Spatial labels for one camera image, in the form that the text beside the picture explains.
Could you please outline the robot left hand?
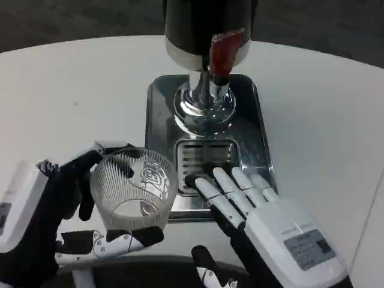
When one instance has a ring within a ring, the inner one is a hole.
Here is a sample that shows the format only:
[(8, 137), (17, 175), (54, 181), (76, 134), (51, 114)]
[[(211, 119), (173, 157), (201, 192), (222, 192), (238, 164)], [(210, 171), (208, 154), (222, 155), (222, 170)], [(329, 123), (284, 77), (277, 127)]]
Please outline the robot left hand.
[(62, 233), (59, 225), (75, 212), (82, 220), (92, 214), (90, 171), (104, 157), (139, 150), (129, 143), (95, 142), (63, 165), (49, 160), (20, 163), (1, 197), (1, 286), (40, 287), (57, 275), (58, 254), (91, 261), (97, 257), (128, 254), (160, 243), (157, 226), (133, 231), (111, 229)]

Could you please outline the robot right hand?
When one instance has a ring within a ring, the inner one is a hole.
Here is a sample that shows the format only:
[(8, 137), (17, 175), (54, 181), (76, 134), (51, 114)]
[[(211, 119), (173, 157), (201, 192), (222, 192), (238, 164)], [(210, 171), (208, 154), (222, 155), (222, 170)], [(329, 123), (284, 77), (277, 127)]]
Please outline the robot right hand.
[(185, 183), (208, 204), (255, 287), (352, 287), (348, 267), (314, 217), (258, 173), (231, 164)]

